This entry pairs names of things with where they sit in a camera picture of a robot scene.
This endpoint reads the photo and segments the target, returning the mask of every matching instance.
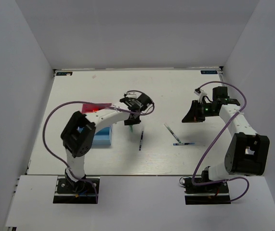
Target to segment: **robotic arm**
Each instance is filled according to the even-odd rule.
[[[80,179],[86,178],[85,154],[91,149],[96,132],[122,120],[124,125],[139,124],[141,112],[150,105],[154,106],[154,103],[146,94],[142,93],[137,98],[128,91],[124,94],[124,98],[112,107],[84,115],[79,111],[75,112],[61,133],[67,163],[74,176]],[[72,186],[72,191],[78,193],[84,189],[84,182],[75,179],[71,172],[66,169],[65,178]]]
[[[207,103],[207,94],[196,89],[198,100],[192,101],[191,108],[183,118],[183,123],[205,121],[205,117],[219,116],[227,123],[240,110],[240,103],[230,99],[227,87],[213,88],[213,101]],[[270,141],[267,136],[259,135],[240,113],[228,126],[232,136],[225,159],[216,166],[207,167],[202,173],[201,182],[224,180],[235,175],[260,176],[263,174]]]

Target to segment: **wall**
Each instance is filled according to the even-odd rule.
[[[52,68],[224,65],[258,0],[16,0]]]
[[[275,201],[275,1],[261,0],[231,53],[225,80],[243,90],[246,118],[271,146],[265,177]]]
[[[14,0],[0,0],[0,230],[25,173],[52,69]]]

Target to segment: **purple cable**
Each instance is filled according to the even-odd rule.
[[[130,91],[128,91],[128,92],[133,92],[133,91],[143,94],[143,92],[141,92],[141,91],[139,91],[139,90],[130,90]],[[57,156],[57,155],[47,146],[47,143],[46,143],[46,140],[45,140],[46,126],[47,126],[47,124],[48,124],[50,118],[52,117],[52,115],[53,115],[59,108],[62,108],[63,106],[66,106],[66,105],[69,105],[69,104],[76,104],[76,103],[94,104],[94,105],[97,105],[97,106],[104,106],[104,107],[106,107],[106,105],[104,105],[104,104],[91,103],[91,102],[86,102],[86,101],[70,101],[70,102],[66,102],[66,103],[63,103],[63,104],[57,106],[55,109],[53,109],[53,110],[51,111],[51,113],[47,116],[47,118],[46,118],[46,120],[45,120],[45,122],[44,122],[43,131],[42,131],[43,144],[44,144],[44,147],[46,148],[46,150],[47,150],[50,154],[52,154],[52,156],[54,156],[55,158],[57,158],[58,160],[60,160],[61,162],[63,162],[63,163],[65,164],[65,166],[68,168],[69,172],[71,173],[71,175],[72,175],[75,179],[80,180],[80,181],[83,181],[83,182],[87,182],[87,183],[90,183],[90,184],[91,184],[91,186],[92,186],[93,189],[94,189],[94,193],[95,193],[95,201],[96,201],[96,203],[98,203],[98,193],[97,193],[97,190],[96,190],[96,188],[95,188],[95,185],[92,183],[92,181],[89,180],[89,179],[81,179],[81,178],[76,177],[76,176],[73,174],[73,172],[70,170],[69,164],[68,164],[63,158]],[[128,112],[128,113],[135,114],[135,115],[146,116],[146,115],[149,115],[149,114],[153,113],[154,107],[155,107],[155,106],[154,106],[154,104],[153,104],[153,108],[152,108],[151,112],[145,113],[145,114],[140,114],[140,113],[136,113],[136,112],[131,112],[131,111],[129,111],[129,110],[125,110],[125,109],[121,109],[121,108],[115,108],[115,107],[113,107],[113,106],[109,106],[109,107],[106,107],[106,108],[109,108],[109,109],[111,109],[111,110],[121,111],[121,112]]]
[[[208,152],[210,151],[210,149],[214,146],[215,142],[216,142],[216,141],[219,139],[219,137],[223,134],[223,132],[224,132],[224,131],[226,130],[226,128],[230,125],[230,123],[233,121],[233,119],[236,118],[237,115],[239,115],[239,113],[242,112],[243,109],[247,106],[247,98],[245,97],[245,95],[243,94],[243,92],[242,92],[239,88],[237,88],[236,86],[234,86],[234,85],[232,85],[232,84],[230,84],[230,83],[225,83],[225,82],[220,82],[220,81],[210,81],[210,82],[204,83],[203,85],[201,85],[201,86],[199,87],[199,89],[202,88],[203,86],[207,85],[207,84],[210,84],[210,83],[223,83],[223,84],[226,84],[226,85],[228,85],[228,86],[233,87],[234,89],[236,89],[236,90],[242,95],[242,97],[243,97],[243,99],[244,99],[244,105],[243,105],[243,107],[241,107],[241,108],[239,109],[238,112],[236,112],[236,113],[229,119],[229,121],[225,124],[225,126],[222,128],[222,130],[219,132],[219,134],[215,137],[215,139],[212,141],[212,143],[211,143],[211,144],[209,145],[209,147],[206,149],[205,153],[202,155],[202,157],[201,157],[199,163],[197,164],[197,166],[196,166],[196,168],[195,168],[195,171],[194,171],[194,173],[193,173],[193,175],[192,175],[192,184],[193,184],[193,185],[200,185],[200,186],[201,186],[201,185],[208,185],[208,184],[215,184],[215,183],[221,183],[221,182],[226,182],[226,181],[232,181],[232,180],[236,180],[236,179],[244,179],[244,180],[247,182],[247,184],[248,184],[246,190],[245,190],[239,197],[230,200],[230,202],[232,202],[232,201],[238,200],[238,199],[240,199],[241,197],[243,197],[243,196],[247,193],[247,191],[249,190],[249,181],[248,181],[246,178],[244,178],[244,177],[235,177],[235,178],[232,178],[232,179],[229,179],[229,180],[215,180],[215,181],[204,182],[204,183],[196,183],[196,182],[195,182],[195,177],[196,177],[196,173],[197,173],[197,171],[198,171],[198,169],[199,169],[201,163],[202,163],[203,160],[205,159],[205,157],[206,157],[206,155],[208,154]]]

